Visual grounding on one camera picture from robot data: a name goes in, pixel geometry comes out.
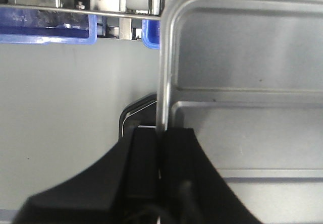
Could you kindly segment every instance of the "blue plastic bin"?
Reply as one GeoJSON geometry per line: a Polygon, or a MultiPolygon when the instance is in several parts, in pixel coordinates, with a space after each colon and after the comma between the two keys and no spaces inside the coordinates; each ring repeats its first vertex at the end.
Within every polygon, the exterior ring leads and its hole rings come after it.
{"type": "Polygon", "coordinates": [[[84,16],[86,26],[81,29],[64,25],[42,27],[37,25],[37,10],[0,9],[0,43],[18,44],[94,44],[96,16],[84,16]]]}

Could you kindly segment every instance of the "metal tray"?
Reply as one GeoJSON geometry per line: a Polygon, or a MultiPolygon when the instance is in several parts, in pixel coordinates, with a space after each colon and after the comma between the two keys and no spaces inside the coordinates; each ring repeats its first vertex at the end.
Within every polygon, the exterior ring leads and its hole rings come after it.
{"type": "Polygon", "coordinates": [[[157,130],[193,128],[265,223],[323,223],[323,0],[176,0],[157,130]]]}

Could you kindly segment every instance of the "bolt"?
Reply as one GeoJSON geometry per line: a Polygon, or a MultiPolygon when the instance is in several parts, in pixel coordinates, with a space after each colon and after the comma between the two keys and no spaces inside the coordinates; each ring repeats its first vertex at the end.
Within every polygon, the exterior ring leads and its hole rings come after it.
{"type": "Polygon", "coordinates": [[[83,2],[78,1],[77,5],[76,5],[76,8],[78,10],[84,10],[85,9],[85,5],[83,5],[83,2]]]}

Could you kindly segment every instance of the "gray surface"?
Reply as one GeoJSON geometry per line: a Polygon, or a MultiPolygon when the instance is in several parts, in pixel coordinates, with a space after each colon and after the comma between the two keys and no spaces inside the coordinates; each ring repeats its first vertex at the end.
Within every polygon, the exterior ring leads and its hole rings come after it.
{"type": "Polygon", "coordinates": [[[162,16],[158,130],[194,128],[265,223],[323,222],[322,8],[175,0],[162,16]]]}
{"type": "Polygon", "coordinates": [[[140,42],[2,44],[0,54],[0,209],[90,166],[116,143],[124,107],[156,92],[158,51],[140,42]]]}

